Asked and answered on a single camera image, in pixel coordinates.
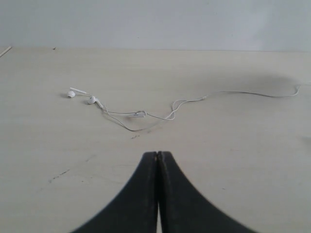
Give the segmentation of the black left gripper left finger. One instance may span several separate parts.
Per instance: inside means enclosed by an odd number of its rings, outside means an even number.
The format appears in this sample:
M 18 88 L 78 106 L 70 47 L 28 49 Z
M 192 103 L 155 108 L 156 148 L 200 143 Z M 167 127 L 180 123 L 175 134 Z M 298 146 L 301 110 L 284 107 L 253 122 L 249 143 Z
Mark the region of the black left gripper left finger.
M 155 233 L 157 153 L 144 153 L 135 172 L 114 197 L 75 233 Z

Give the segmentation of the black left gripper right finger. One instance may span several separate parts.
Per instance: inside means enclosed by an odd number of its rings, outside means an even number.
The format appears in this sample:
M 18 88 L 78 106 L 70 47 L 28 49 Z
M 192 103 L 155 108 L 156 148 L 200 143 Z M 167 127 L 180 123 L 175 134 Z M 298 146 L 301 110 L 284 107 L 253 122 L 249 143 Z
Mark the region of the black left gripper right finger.
M 164 233 L 251 233 L 208 201 L 169 151 L 157 154 L 157 197 Z

